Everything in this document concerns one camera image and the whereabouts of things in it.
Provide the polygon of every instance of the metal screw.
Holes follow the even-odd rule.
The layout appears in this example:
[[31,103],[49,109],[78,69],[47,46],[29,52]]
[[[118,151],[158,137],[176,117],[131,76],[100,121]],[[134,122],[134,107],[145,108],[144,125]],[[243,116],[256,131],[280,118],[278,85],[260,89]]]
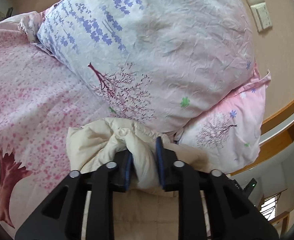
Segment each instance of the metal screw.
[[215,177],[220,177],[222,175],[222,172],[220,170],[212,170],[211,174]]
[[72,177],[72,178],[76,178],[79,175],[80,175],[80,172],[78,170],[74,170],[69,173],[69,177]]
[[115,168],[117,166],[116,162],[108,162],[106,163],[106,167],[109,169]]
[[174,162],[174,166],[175,166],[175,167],[178,167],[178,168],[181,168],[181,167],[183,167],[184,165],[185,165],[185,163],[182,162],[182,161],[175,161],[175,162]]

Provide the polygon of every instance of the pillow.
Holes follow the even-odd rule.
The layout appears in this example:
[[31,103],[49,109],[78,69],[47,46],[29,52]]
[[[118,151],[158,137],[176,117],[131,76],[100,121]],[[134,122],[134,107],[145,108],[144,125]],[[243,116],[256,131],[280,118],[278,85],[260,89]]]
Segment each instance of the pillow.
[[180,143],[205,150],[210,161],[224,173],[253,163],[259,154],[260,127],[265,112],[266,88],[270,74],[260,78],[257,64],[253,76],[231,91],[209,111],[184,127]]
[[112,114],[174,132],[251,76],[240,0],[62,0],[37,36]]

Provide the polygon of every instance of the white pillowcase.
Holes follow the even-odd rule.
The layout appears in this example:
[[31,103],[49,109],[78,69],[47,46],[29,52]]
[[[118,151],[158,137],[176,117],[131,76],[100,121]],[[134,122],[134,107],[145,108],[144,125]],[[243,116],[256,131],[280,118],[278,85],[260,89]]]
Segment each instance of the white pillowcase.
[[160,132],[177,131],[252,73],[240,0],[62,0],[50,11],[39,46],[112,115]]

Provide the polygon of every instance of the green flower print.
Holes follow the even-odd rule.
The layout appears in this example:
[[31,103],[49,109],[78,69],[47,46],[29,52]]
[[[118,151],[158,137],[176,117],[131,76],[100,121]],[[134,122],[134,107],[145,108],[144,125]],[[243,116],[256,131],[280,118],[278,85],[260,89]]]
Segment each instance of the green flower print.
[[185,108],[187,106],[189,106],[190,100],[188,99],[188,97],[185,97],[182,99],[182,102],[180,103],[180,106]]

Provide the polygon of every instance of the pink duvet cover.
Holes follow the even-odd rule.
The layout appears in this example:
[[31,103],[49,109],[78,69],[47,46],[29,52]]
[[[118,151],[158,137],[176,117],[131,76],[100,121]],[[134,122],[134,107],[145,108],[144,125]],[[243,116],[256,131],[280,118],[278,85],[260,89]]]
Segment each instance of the pink duvet cover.
[[0,30],[0,222],[11,236],[68,174],[68,127],[109,113],[26,35]]

